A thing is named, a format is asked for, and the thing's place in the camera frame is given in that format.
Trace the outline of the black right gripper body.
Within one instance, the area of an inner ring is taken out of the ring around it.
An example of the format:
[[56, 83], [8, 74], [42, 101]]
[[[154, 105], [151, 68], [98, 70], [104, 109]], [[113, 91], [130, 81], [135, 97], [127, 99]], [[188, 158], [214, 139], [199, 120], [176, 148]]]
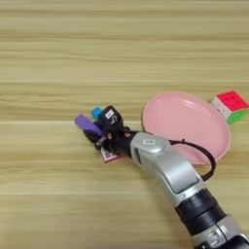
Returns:
[[114, 155], [131, 157], [130, 144], [137, 131], [128, 127], [108, 130], [105, 134], [104, 148]]

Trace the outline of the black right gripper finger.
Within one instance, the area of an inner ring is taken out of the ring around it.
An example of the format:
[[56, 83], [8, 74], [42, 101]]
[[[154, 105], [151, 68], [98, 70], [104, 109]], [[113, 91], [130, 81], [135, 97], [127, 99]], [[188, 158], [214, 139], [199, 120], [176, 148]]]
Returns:
[[94, 145], [96, 150], [108, 149], [107, 133], [99, 135], [93, 130], [85, 130], [84, 135]]

